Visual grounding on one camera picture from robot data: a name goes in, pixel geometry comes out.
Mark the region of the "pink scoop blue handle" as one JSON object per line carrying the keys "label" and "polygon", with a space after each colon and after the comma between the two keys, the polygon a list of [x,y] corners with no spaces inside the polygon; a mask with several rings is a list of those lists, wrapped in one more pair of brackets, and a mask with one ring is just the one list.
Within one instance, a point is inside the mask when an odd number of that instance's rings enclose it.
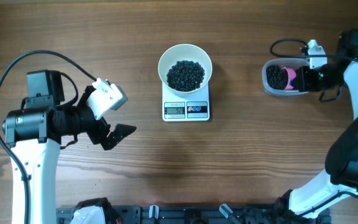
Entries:
{"label": "pink scoop blue handle", "polygon": [[292,68],[287,68],[287,67],[283,67],[282,71],[284,71],[287,74],[287,85],[285,87],[285,90],[294,90],[294,87],[292,86],[292,82],[296,78],[296,71]]}

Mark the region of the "black beans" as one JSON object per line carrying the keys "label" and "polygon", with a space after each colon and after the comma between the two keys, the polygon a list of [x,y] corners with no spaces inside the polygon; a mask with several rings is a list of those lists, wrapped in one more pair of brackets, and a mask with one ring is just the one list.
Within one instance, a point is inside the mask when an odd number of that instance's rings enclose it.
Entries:
{"label": "black beans", "polygon": [[200,88],[204,76],[204,68],[198,62],[182,60],[168,70],[167,82],[176,91],[190,92]]}

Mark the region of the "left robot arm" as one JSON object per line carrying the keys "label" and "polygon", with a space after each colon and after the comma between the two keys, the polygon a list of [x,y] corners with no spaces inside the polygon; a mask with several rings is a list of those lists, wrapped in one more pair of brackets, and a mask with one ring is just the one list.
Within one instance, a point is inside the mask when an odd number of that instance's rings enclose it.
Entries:
{"label": "left robot arm", "polygon": [[94,145],[105,151],[117,146],[136,128],[117,124],[113,130],[104,119],[108,110],[119,109],[127,97],[121,87],[97,79],[82,95],[65,101],[62,78],[65,73],[41,70],[27,74],[28,96],[19,110],[8,113],[2,126],[5,142],[18,158],[12,163],[14,197],[12,221],[58,223],[55,181],[62,137],[86,133]]}

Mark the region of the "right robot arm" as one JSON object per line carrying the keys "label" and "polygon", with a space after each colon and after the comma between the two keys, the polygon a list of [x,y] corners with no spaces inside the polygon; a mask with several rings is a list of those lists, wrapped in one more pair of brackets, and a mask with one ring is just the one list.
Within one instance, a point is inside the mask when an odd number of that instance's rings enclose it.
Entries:
{"label": "right robot arm", "polygon": [[354,120],[330,147],[316,177],[287,191],[272,207],[255,210],[271,223],[322,223],[330,206],[348,197],[358,199],[358,30],[342,32],[332,55],[315,40],[301,45],[301,54],[275,54],[264,65],[265,91],[276,96],[318,92],[325,101],[327,91],[341,94],[347,88]]}

